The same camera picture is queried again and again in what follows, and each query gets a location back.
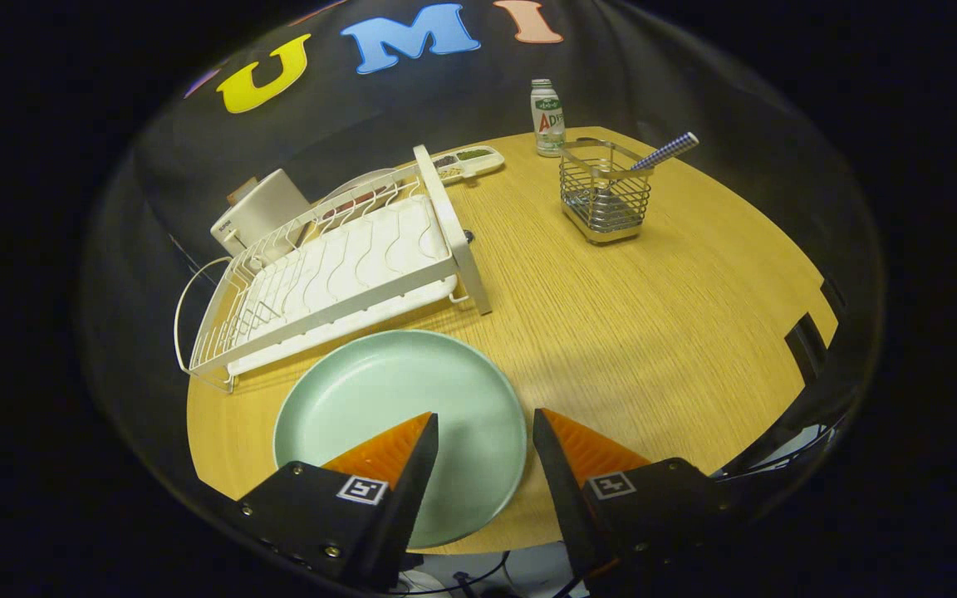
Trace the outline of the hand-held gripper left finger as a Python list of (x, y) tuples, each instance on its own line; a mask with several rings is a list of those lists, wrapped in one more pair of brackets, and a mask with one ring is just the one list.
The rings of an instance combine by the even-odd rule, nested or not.
[(319, 581), (391, 590), (438, 450), (425, 412), (322, 466), (291, 461), (237, 501), (236, 527)]

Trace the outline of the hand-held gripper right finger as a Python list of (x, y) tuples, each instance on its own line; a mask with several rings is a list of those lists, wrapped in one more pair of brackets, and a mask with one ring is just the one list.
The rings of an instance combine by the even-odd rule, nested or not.
[(654, 595), (670, 572), (732, 526), (737, 498), (686, 459), (661, 461), (548, 408), (532, 441), (568, 552), (593, 595)]

